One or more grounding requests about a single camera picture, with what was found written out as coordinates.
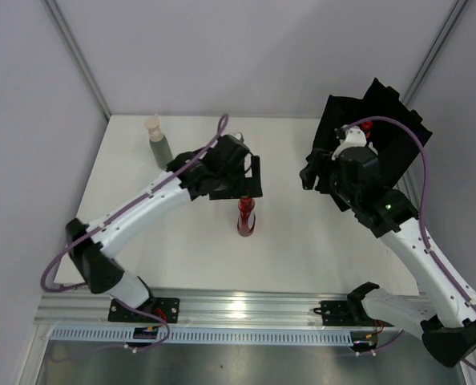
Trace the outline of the small red bottle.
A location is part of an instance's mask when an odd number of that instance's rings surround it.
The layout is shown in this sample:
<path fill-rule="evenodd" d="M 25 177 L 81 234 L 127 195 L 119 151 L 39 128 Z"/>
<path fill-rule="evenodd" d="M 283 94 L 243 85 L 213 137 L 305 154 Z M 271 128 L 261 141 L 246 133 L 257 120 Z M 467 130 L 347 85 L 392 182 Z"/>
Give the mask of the small red bottle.
<path fill-rule="evenodd" d="M 254 233 L 256 225 L 255 205 L 255 200 L 251 197 L 242 197 L 239 200 L 237 231 L 242 237 L 249 237 Z"/>

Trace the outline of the grey bottle beige pump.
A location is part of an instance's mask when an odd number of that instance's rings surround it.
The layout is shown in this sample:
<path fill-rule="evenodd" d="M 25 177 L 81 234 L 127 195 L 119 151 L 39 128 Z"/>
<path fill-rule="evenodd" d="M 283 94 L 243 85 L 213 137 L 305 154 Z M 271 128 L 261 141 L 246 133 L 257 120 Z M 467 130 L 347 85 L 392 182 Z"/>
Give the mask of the grey bottle beige pump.
<path fill-rule="evenodd" d="M 154 114 L 146 118 L 143 126 L 147 129 L 149 145 L 158 167 L 165 169 L 173 160 L 173 155 L 167 137 L 160 128 L 159 116 Z"/>

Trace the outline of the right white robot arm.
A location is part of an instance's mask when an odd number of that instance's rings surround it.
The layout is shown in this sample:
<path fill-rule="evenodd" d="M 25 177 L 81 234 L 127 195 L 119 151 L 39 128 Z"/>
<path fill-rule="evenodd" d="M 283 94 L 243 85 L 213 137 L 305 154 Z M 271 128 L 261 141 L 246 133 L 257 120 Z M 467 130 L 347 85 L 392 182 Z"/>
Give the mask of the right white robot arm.
<path fill-rule="evenodd" d="M 381 178 L 381 160 L 366 145 L 315 148 L 300 172 L 305 190 L 332 197 L 351 210 L 402 261 L 428 296 L 418 307 L 366 282 L 347 296 L 346 313 L 356 324 L 386 321 L 420 339 L 430 355 L 454 367 L 476 349 L 476 291 L 450 264 L 403 192 Z"/>

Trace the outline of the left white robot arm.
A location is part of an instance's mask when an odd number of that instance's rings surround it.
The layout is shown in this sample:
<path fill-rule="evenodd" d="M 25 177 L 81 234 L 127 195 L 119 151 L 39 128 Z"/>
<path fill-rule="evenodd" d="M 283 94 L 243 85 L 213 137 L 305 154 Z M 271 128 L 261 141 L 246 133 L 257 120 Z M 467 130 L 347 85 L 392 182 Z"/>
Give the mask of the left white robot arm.
<path fill-rule="evenodd" d="M 155 221 L 200 197 L 212 201 L 259 198 L 260 157 L 234 135 L 208 149 L 183 152 L 136 197 L 97 220 L 78 218 L 66 226 L 68 255 L 93 294 L 109 294 L 126 305 L 138 322 L 154 313 L 153 293 L 136 274 L 122 267 L 121 250 Z"/>

